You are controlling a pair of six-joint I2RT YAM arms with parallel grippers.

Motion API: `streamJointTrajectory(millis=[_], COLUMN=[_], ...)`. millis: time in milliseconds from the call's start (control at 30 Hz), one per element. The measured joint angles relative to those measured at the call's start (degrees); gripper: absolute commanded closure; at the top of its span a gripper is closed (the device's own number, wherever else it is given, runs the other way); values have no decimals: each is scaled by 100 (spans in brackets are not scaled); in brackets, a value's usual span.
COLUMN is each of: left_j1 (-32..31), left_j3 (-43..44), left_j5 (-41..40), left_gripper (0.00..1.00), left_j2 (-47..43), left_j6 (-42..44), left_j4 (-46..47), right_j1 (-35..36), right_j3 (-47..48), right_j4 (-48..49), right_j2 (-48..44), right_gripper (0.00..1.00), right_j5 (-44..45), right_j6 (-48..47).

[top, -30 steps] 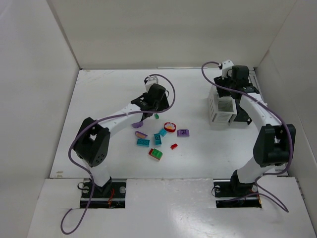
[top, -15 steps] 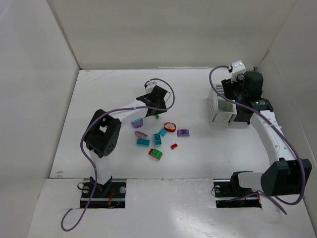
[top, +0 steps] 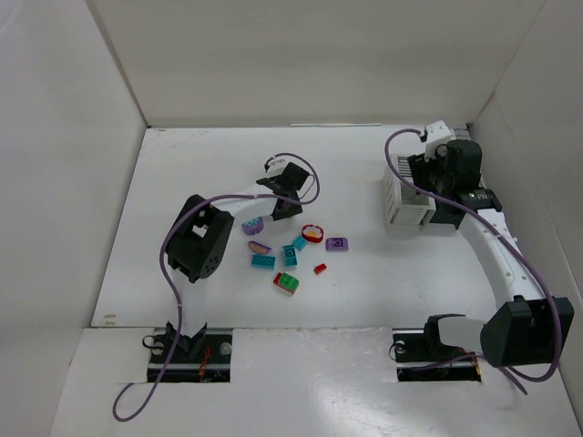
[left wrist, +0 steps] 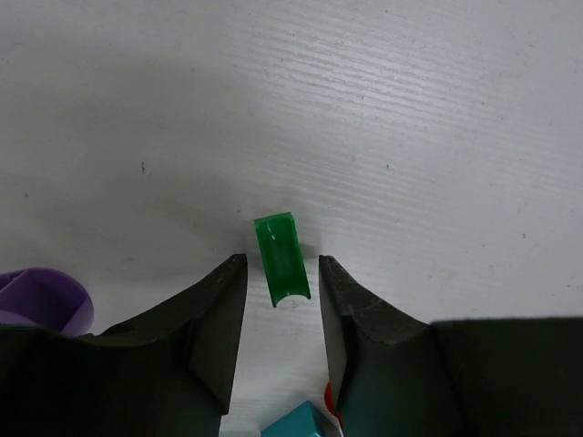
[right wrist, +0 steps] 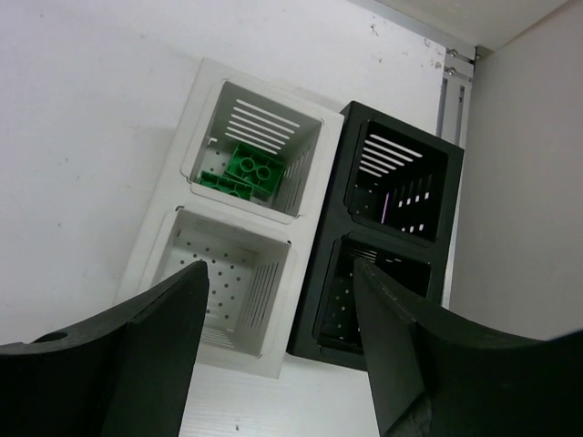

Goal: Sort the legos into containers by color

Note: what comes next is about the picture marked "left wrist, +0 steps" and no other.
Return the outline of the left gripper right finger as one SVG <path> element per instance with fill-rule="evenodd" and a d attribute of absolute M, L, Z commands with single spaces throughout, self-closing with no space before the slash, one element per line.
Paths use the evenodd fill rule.
<path fill-rule="evenodd" d="M 319 259 L 329 383 L 348 436 L 579 436 L 582 320 L 424 323 Z"/>

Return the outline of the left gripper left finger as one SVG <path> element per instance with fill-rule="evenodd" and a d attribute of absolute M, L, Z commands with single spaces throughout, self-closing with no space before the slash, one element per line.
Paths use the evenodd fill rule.
<path fill-rule="evenodd" d="M 1 329 L 4 436 L 215 436 L 248 285 L 242 254 L 101 334 Z"/>

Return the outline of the green stepped lego brick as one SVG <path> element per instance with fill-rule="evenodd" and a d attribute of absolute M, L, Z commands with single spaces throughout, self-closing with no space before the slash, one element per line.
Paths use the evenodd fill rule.
<path fill-rule="evenodd" d="M 272 307 L 290 296 L 309 300 L 310 285 L 292 213 L 256 218 L 254 228 Z"/>

